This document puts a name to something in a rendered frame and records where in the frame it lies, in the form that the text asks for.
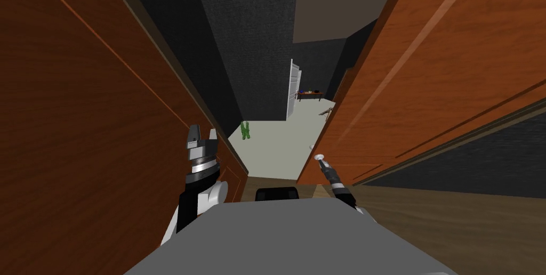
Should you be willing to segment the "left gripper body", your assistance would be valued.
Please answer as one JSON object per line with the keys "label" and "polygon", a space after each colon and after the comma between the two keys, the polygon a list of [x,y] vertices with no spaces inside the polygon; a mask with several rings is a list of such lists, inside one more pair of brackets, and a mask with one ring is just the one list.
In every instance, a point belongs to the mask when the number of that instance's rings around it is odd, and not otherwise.
{"label": "left gripper body", "polygon": [[216,164],[218,152],[218,139],[198,140],[189,138],[187,141],[188,160],[192,166],[205,163]]}

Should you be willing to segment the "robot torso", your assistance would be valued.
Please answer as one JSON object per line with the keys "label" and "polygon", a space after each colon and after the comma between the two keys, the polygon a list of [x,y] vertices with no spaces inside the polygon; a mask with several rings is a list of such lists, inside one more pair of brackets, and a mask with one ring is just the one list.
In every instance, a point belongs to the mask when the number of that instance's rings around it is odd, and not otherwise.
{"label": "robot torso", "polygon": [[457,275],[337,198],[224,203],[125,275]]}

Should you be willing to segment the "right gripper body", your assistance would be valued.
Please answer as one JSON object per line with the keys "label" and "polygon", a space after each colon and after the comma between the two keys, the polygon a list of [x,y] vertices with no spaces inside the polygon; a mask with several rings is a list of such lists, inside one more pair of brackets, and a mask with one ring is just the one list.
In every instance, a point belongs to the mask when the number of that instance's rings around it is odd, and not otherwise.
{"label": "right gripper body", "polygon": [[332,168],[328,162],[324,160],[319,161],[320,169],[330,185],[341,184],[338,173]]}

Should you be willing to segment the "white panel door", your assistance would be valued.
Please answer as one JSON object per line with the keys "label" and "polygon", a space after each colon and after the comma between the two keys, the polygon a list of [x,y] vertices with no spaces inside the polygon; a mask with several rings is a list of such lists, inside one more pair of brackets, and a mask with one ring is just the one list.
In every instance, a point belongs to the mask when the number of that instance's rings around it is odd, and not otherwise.
{"label": "white panel door", "polygon": [[300,80],[301,70],[299,66],[293,62],[293,59],[291,59],[286,120],[288,120],[294,112],[294,106],[299,93]]}

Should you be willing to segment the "brown wooden table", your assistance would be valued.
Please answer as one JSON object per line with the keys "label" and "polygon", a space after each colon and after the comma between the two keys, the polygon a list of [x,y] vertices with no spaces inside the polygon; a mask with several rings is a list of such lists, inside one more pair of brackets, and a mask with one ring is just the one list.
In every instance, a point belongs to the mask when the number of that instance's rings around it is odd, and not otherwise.
{"label": "brown wooden table", "polygon": [[297,92],[297,99],[301,101],[302,99],[318,99],[320,101],[323,98],[324,93],[320,92],[319,90],[315,91],[303,91],[300,90]]}

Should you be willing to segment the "brown wooden door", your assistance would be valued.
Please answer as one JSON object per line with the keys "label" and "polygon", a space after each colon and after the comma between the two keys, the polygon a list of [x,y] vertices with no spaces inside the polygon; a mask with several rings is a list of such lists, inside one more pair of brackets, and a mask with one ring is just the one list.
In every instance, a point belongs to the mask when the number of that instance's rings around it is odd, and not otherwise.
{"label": "brown wooden door", "polygon": [[123,275],[218,127],[140,0],[0,0],[0,275]]}
{"label": "brown wooden door", "polygon": [[546,0],[387,0],[314,145],[345,183],[546,98]]}

